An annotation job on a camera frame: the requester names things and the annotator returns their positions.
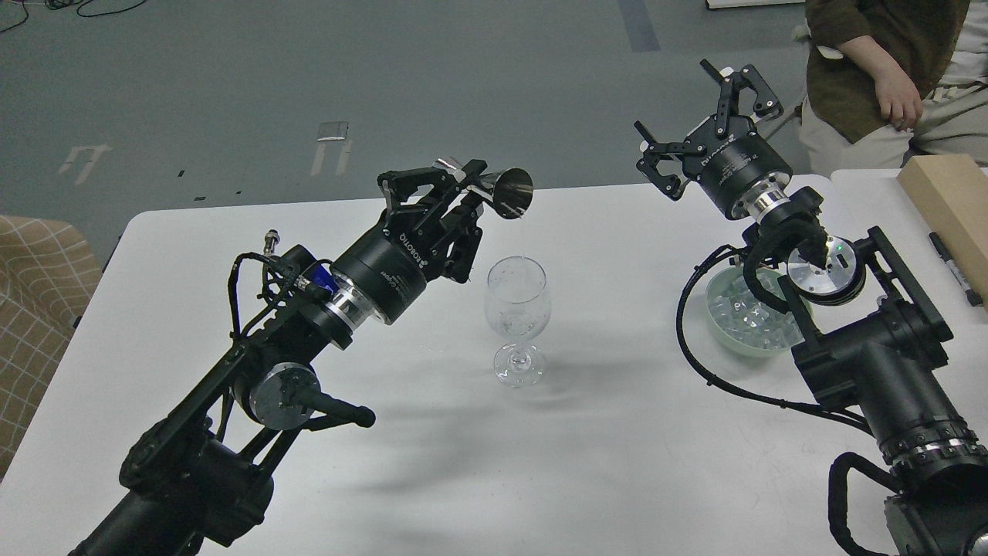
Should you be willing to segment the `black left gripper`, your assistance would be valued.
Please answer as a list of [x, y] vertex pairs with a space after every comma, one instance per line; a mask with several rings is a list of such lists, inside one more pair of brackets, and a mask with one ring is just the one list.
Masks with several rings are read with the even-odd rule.
[[405, 313], [429, 281], [469, 281], [482, 239], [482, 201], [465, 196], [479, 185], [486, 169], [486, 161], [435, 161], [426, 168], [382, 172], [377, 186], [384, 211], [332, 263], [334, 277], [370, 300], [377, 319], [388, 325]]

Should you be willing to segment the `person's bare hand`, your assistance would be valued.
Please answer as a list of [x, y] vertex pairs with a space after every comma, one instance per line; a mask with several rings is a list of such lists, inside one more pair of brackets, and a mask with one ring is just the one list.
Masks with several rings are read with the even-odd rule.
[[913, 130], [924, 112], [915, 84], [898, 66], [880, 70], [874, 81], [882, 119], [896, 131]]

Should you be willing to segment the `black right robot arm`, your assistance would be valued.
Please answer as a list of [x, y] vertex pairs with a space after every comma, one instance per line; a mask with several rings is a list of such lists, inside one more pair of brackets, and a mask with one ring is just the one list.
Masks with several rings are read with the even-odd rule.
[[[660, 142], [645, 125], [638, 170], [671, 200], [695, 182], [730, 221], [751, 218], [741, 249], [714, 249], [682, 288], [676, 335], [689, 366], [710, 386], [746, 400], [844, 423], [871, 436], [882, 466], [846, 452], [831, 464], [827, 518], [849, 555], [868, 549], [848, 524], [848, 475], [889, 490], [885, 521], [900, 555], [986, 553], [986, 447], [954, 408], [934, 370], [952, 339], [928, 294], [877, 226], [862, 239], [826, 232], [823, 197], [793, 193], [793, 169], [756, 129], [783, 113], [755, 66], [701, 67], [719, 85], [716, 109], [684, 140]], [[814, 401], [790, 402], [726, 382], [692, 354], [682, 317], [699, 279], [733, 259], [757, 300], [790, 314], [802, 341], [793, 361]]]

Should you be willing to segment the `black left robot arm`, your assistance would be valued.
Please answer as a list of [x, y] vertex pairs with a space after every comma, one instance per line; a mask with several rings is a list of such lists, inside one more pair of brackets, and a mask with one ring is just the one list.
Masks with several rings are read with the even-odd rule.
[[440, 277], [464, 283], [479, 250], [484, 161], [438, 159], [378, 176], [380, 218], [335, 259], [306, 247], [237, 256], [227, 279], [232, 346], [128, 451], [127, 495], [74, 555], [195, 555], [264, 520], [274, 471], [301, 432], [371, 427], [368, 407], [322, 390], [312, 363], [373, 317], [393, 324]]

